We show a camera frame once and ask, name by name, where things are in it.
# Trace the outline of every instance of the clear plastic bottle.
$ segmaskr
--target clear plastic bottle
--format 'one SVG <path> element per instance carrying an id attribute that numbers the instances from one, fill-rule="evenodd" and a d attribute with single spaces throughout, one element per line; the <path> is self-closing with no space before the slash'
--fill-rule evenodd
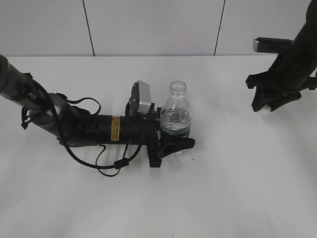
<path id="1" fill-rule="evenodd" d="M 178 137 L 188 137 L 191 127 L 190 108 L 186 101 L 186 84 L 174 81 L 169 87 L 170 95 L 160 115 L 163 132 Z"/>

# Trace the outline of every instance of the white table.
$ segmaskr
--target white table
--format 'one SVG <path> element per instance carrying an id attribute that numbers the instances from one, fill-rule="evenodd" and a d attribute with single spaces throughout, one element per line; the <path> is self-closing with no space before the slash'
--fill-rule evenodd
<path id="1" fill-rule="evenodd" d="M 160 169 L 149 168 L 143 148 L 106 178 L 76 163 L 46 131 L 24 131 L 20 108 L 0 98 L 0 237 L 316 237 L 317 92 L 263 115 L 253 113 L 254 90 L 245 85 L 274 58 L 9 58 L 49 92 L 96 98 L 106 115 L 124 113 L 139 79 L 156 106 L 171 81 L 183 80 L 196 146 Z M 89 162 L 100 150 L 74 149 Z M 100 163 L 122 152 L 109 146 Z"/>

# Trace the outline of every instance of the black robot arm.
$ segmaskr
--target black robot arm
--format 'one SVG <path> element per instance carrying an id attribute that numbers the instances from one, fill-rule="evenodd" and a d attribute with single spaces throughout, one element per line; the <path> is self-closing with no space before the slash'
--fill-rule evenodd
<path id="1" fill-rule="evenodd" d="M 22 126 L 34 123 L 55 135 L 70 156 L 82 165 L 94 169 L 121 169 L 127 166 L 146 145 L 150 167 L 160 167 L 161 159 L 174 152 L 194 147 L 190 138 L 160 136 L 160 108 L 155 111 L 150 86 L 142 81 L 133 84 L 131 98 L 124 116 L 99 115 L 100 104 L 93 98 L 70 101 L 60 93 L 48 93 L 29 73 L 21 73 L 0 55 L 0 95 L 22 106 Z M 71 106 L 83 100 L 99 104 L 96 113 Z M 71 147 L 104 144 L 138 145 L 130 158 L 123 158 L 112 166 L 98 166 L 80 160 Z"/>
<path id="2" fill-rule="evenodd" d="M 306 15 L 306 23 L 294 41 L 257 38 L 254 51 L 278 53 L 267 72 L 250 75 L 248 88 L 256 87 L 252 102 L 255 112 L 264 106 L 271 111 L 286 103 L 299 100 L 300 91 L 315 90 L 317 80 L 310 77 L 317 66 L 317 0 L 312 0 Z"/>

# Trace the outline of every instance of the end effector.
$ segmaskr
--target end effector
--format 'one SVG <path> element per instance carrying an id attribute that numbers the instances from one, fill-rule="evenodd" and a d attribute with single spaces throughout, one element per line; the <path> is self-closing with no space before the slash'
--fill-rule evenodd
<path id="1" fill-rule="evenodd" d="M 267 72 L 250 75 L 248 88 L 256 87 L 252 102 L 255 112 L 264 106 L 271 111 L 301 98 L 300 91 L 315 90 L 317 80 L 310 77 L 317 66 L 317 0 L 312 0 L 306 23 L 294 41 L 257 38 L 253 49 L 259 53 L 278 54 Z"/>

